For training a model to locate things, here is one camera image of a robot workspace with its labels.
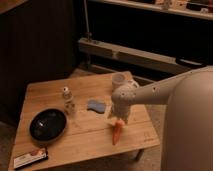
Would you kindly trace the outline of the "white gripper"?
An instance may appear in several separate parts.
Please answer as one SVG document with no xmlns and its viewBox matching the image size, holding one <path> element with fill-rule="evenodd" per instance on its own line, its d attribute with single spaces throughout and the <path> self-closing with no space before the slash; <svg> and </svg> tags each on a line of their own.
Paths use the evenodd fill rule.
<svg viewBox="0 0 213 171">
<path fill-rule="evenodd" d="M 129 105 L 113 103 L 108 118 L 116 117 L 117 119 L 122 119 L 124 123 L 127 124 L 129 115 L 130 115 Z"/>
</svg>

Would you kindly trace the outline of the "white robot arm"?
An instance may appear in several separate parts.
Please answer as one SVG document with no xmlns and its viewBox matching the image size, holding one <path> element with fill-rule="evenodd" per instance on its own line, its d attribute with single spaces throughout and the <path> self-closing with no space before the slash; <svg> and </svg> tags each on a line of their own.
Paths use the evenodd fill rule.
<svg viewBox="0 0 213 171">
<path fill-rule="evenodd" d="M 213 66 L 137 88 L 125 84 L 111 96 L 112 114 L 136 104 L 164 104 L 161 171 L 213 171 Z"/>
</svg>

